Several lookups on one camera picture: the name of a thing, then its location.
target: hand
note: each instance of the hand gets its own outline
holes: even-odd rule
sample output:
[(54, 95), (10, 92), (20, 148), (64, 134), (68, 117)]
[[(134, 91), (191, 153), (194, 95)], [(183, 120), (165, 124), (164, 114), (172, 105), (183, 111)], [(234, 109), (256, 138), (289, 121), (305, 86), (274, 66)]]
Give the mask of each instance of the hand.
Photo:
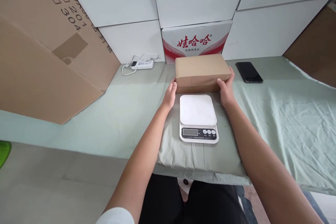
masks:
[(173, 79), (170, 82), (166, 93), (164, 94), (164, 98), (163, 98), (163, 101), (161, 103), (162, 108), (168, 109), (168, 111), (170, 111), (172, 109), (172, 107), (174, 106), (174, 102), (175, 102), (176, 88), (177, 88), (177, 84), (175, 82), (175, 79)]
[(230, 67), (231, 76), (227, 81), (222, 81), (217, 79), (217, 83), (220, 86), (220, 100), (224, 108), (230, 106), (236, 102), (235, 96), (233, 95), (232, 82), (235, 78), (235, 73), (233, 72), (232, 67)]

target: brown cardboard box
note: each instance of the brown cardboard box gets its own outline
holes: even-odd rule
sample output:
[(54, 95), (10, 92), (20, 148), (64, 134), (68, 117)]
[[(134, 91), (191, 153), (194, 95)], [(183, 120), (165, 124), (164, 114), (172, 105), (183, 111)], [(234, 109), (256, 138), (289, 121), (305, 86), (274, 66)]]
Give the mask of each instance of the brown cardboard box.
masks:
[(316, 80), (336, 88), (336, 0), (331, 0), (284, 56)]
[(0, 109), (58, 124), (120, 63), (77, 0), (0, 0)]
[(217, 79), (226, 81), (231, 71), (221, 54), (176, 58), (176, 93), (208, 93), (220, 90)]

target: forearm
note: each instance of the forearm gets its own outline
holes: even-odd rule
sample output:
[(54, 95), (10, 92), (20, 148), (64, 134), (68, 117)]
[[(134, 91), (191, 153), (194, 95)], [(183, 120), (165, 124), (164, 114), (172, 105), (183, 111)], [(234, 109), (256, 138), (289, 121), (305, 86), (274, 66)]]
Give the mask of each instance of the forearm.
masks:
[(123, 207), (139, 221), (143, 198), (159, 153), (169, 109), (160, 107), (131, 155), (119, 183), (105, 208)]
[(321, 223), (291, 174), (237, 103), (226, 108), (246, 173), (271, 223)]

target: wrinkled fabric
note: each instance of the wrinkled fabric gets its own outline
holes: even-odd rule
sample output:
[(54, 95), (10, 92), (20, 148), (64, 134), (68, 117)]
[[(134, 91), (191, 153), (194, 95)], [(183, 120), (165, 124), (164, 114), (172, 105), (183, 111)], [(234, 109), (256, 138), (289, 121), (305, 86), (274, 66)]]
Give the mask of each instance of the wrinkled fabric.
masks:
[[(237, 61), (227, 61), (236, 73), (233, 89), (242, 110), (303, 189), (336, 195), (336, 90), (304, 76), (283, 57), (245, 61), (252, 62), (264, 83), (244, 83)], [(174, 76), (175, 66), (164, 63), (128, 76), (119, 70), (106, 93), (65, 125), (0, 111), (0, 139), (129, 158)], [(209, 95), (219, 142), (180, 139), (181, 95), (176, 95), (154, 172), (209, 183), (250, 184), (220, 96)]]

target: floor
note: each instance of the floor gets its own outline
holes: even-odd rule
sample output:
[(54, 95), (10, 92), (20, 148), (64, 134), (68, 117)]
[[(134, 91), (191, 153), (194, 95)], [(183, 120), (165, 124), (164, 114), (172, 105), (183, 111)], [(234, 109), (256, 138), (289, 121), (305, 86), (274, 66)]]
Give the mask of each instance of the floor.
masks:
[[(0, 169), (0, 223), (95, 223), (126, 162), (13, 143)], [(336, 197), (312, 194), (336, 224)]]

